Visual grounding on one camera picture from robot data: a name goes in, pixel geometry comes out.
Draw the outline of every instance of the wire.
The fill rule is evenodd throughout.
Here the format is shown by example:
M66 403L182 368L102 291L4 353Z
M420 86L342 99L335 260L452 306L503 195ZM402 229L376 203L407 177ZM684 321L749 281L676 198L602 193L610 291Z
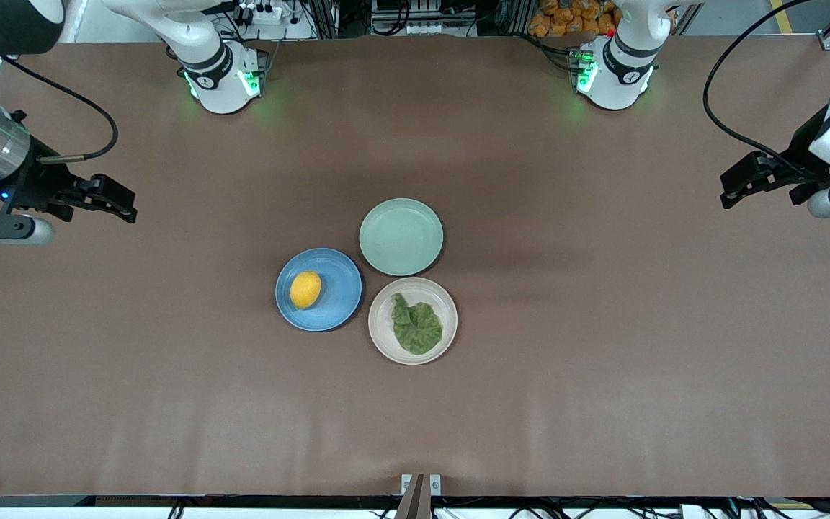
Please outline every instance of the wire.
M568 513L563 510L563 506L560 504L559 498L556 498L556 503L550 503L545 499L542 501L543 503L541 503L540 506L543 507L549 515L552 515L553 519L572 519L572 517L570 517Z
M599 502L594 503L593 505L591 505L591 508L585 510L585 512L579 513L579 515L576 516L576 519L582 519L582 517L585 517L589 513L594 512L594 509L599 507L599 505L600 505Z
M563 72L572 72L572 69L568 68L567 65L563 65L563 63L557 61L556 58L554 58L550 53L546 52L546 50L543 51L543 55L546 56L546 59L550 60L550 63L552 63L557 69L560 69Z
M478 18L477 18L477 17L475 17L475 15L474 15L473 22L472 22L472 23L470 23L470 27L467 27L467 36L470 36L470 31L472 30L472 27L473 27L474 25L476 25L477 23L481 22L482 20L487 19L487 17L493 16L493 14L495 14L495 13L488 13L488 14L485 14L485 16L484 16L484 17L481 17L480 19L478 19Z
M527 508L526 506L521 506L520 508L515 510L514 513L512 513L511 516L508 517L508 519L514 519L514 517L516 517L518 515L518 513L521 513L521 512L530 512L530 513L533 513L533 515L535 517L537 517L537 519L543 519L543 516L540 515L539 513L537 513L536 510L534 510L532 508Z
M569 50L550 47L549 45L540 42L540 38L537 38L536 36L530 36L530 34L524 34L523 32L508 32L507 34L505 34L505 36L517 36L517 38L520 38L521 40L530 43L531 45L537 47L537 49L544 50L548 53L554 53L554 55L569 56L571 54Z
M182 519L184 515L184 506L187 505L188 502L191 502L191 505L197 506L197 500L194 498L178 498L175 500L175 505L171 507L169 510L168 519Z
M392 509L393 509L393 506L390 505L388 509L383 510L383 513L381 513L381 515L376 515L376 512L371 512L371 513L373 515L376 515L376 517L378 517L378 519L386 519L386 515L389 513L389 510L392 510Z
M715 62L715 65L713 66L713 69L710 70L709 76L706 76L706 83L704 85L704 93L702 93L702 101L704 102L704 111L706 111L706 115L709 117L709 119L711 121L713 121L713 124L717 125L717 127L719 127L719 129L721 129L723 132L728 134L729 137L737 138L738 141L744 142L745 144L751 146L752 148L757 148L757 150L763 151L765 154L768 154L771 157L774 157L775 159L780 161L781 164L785 165L785 167L790 168L791 170L793 170L794 172L796 172L799 175L804 175L804 173L802 171L800 171L799 168L795 167L795 165L792 162L790 162L786 158L784 158L783 155L778 154L776 151L772 150L770 147L767 147L764 144L761 144L760 142L755 141L752 138L748 138L748 137L745 137L745 135L741 135L741 133L739 133L737 131L734 131L732 128L727 127L727 125L725 125L724 122L720 121L719 118L717 116L715 116L713 110L709 107L709 88L710 88L710 85L713 83L713 79L715 78L715 73L717 73L717 71L719 70L719 66L721 66L722 63L724 61L726 61L726 58L728 58L728 55L730 55L732 53L732 50L735 50L735 47L737 47L738 44L742 42L742 40L747 38L748 35L751 34L752 32L754 32L755 29L757 29L758 27L761 27L761 25L765 21L767 21L768 19L771 19L774 16L777 16L777 13L780 13L781 11L785 11L787 9L790 9L793 6L798 6L799 4L804 4L804 3L809 2L809 1L810 0L791 0L790 2L787 2L786 4L782 4L782 6L777 7L776 9L773 9L772 11L770 11L770 13L767 13L763 17L760 17L760 19L758 19L757 22L755 22L754 24L751 24L751 27L748 27L748 29L745 30L745 32L742 32L741 35L739 35L738 38L736 38L734 40L734 42L732 42L731 45L728 46L728 48L725 50L725 52L723 52L722 55L719 56L719 59L717 60L717 62Z
M2 59L4 60L4 62L7 62L9 65L13 66L14 68L19 69L21 72L26 73L27 75L31 76L34 79L37 79L37 81L41 81L43 83L46 83L46 84L50 85L51 87L53 87L55 89L58 89L58 91L69 94L72 97L75 97L76 99L78 99L79 101L82 101L83 103L86 103L86 105L90 106L95 112L98 112L99 114L101 114L102 117L104 117L104 120L106 120L108 122L108 124L111 125L111 141L108 141L108 143L103 148L101 148L101 150L90 152L90 154L79 155L78 156L79 160L88 161L89 159L95 159L95 158L101 157L103 154L106 154L108 151L111 151L111 148L115 147L115 144L117 144L117 137L118 137L118 134L119 134L119 130L117 129L117 123L115 122L115 119L111 116L111 114L108 114L108 112L105 111L105 109L101 108L101 106L99 106L99 105L96 105L95 102L93 102L89 98L86 98L84 95L82 95L80 93L73 92L73 91L71 91L71 89L66 88L66 86L60 85L59 83L57 83L56 81L53 81L52 79L44 78L44 76L38 74L37 72L34 72L32 69L29 69L26 66L21 65L21 63L14 61L14 59L10 58L9 56L2 56ZM58 159L60 157L48 157L48 158L49 159Z
M402 20L402 10L405 9L405 20ZM393 24L392 29L389 29L387 32L380 32L380 30L372 29L373 34L379 34L379 36L394 36L405 29L406 23L409 23L409 11L411 6L409 6L409 0L399 0L399 16L396 19L396 23Z
M287 30L284 29L284 38L287 37ZM274 59L277 58L277 50L280 49L280 43L283 42L283 38L277 40L277 45L274 46L274 52L271 53L271 57L267 59L267 66L264 67L264 75L267 76L267 73L274 68Z
M754 513L757 515L757 519L767 519L767 515L765 515L764 510L761 509L761 505L759 505L757 500L751 501L751 508L754 508Z
M230 20L230 25L233 26L233 30L236 33L236 39L239 40L240 43L245 43L245 40L241 38L241 32L239 32L239 27L236 26L236 22L234 22L233 17L230 16L230 12L224 9L223 13L226 14L226 19Z
M779 508L775 507L774 505L771 505L770 502L768 502L768 500L764 498L754 498L754 500L758 503L758 505L761 505L762 507L767 507L770 510L774 510L774 513L777 513L777 515L779 515L781 519L793 519L793 517L790 517L786 515L786 513L781 512Z
M498 0L495 6L495 27L498 36L501 36L501 28L511 30L514 25L514 18L517 16L517 9L511 0Z
M306 13L306 23L308 23L310 29L312 29L316 33L316 38L318 38L319 40L325 39L325 38L322 37L322 35L323 34L328 34L329 31L322 29L322 25L321 25L322 22L320 22L318 19L313 17L313 12L310 11L309 9L307 9L306 3L303 2L303 0L300 0L300 7L302 7L303 12Z

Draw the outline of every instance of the light green plate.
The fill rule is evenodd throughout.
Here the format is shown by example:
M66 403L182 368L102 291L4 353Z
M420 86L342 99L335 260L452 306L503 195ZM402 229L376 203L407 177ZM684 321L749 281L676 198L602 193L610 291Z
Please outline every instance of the light green plate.
M393 198L374 207L360 224L360 252L386 275L411 276L427 269L444 246L444 227L430 207Z

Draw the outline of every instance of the blue plate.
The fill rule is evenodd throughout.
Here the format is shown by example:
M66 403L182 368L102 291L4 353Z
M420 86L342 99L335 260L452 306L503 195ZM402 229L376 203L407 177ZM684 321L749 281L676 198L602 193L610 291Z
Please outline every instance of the blue plate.
M319 299L308 309L297 310L290 301L290 285L300 272L312 270L322 278ZM363 283L350 257L335 249L309 249L293 257L277 276L274 299L280 315L307 332L336 328L358 308Z

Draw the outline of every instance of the green indicator light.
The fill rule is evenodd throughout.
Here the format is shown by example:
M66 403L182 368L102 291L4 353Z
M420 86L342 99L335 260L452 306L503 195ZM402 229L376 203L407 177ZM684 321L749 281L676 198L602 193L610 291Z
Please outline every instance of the green indicator light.
M187 72L184 73L184 79L187 80L187 85L191 87L191 96L197 99L197 90L194 88L194 83L191 82L191 76L188 76Z
M639 89L639 93L643 93L648 88L648 79L652 77L652 72L655 70L655 66L650 66L648 72L646 72L645 78L643 78L643 86Z
M249 79L253 79L254 76L251 73L241 72L239 74L239 78L241 82L243 82L243 86L245 87L245 93L250 95L251 97L257 96L260 92L258 89L258 82L257 81L249 81Z
M579 91L581 92L588 92L591 89L591 85L594 83L594 79L597 76L597 63L593 63L591 68L587 69L582 75L579 76Z

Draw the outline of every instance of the white plate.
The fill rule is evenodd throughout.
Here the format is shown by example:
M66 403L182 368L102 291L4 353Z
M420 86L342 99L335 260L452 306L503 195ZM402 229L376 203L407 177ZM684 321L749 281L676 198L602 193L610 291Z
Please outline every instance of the white plate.
M437 318L441 321L441 342L424 355L412 355L406 352L393 332L393 301L394 293L401 293L409 306L416 303L428 303L434 309ZM370 306L370 315L367 319L370 326L370 338L373 344L390 360L399 364L418 365L431 362L441 357L444 351L454 341L457 334L457 306L450 297L450 293L441 285L424 278L404 278L394 280L376 295Z

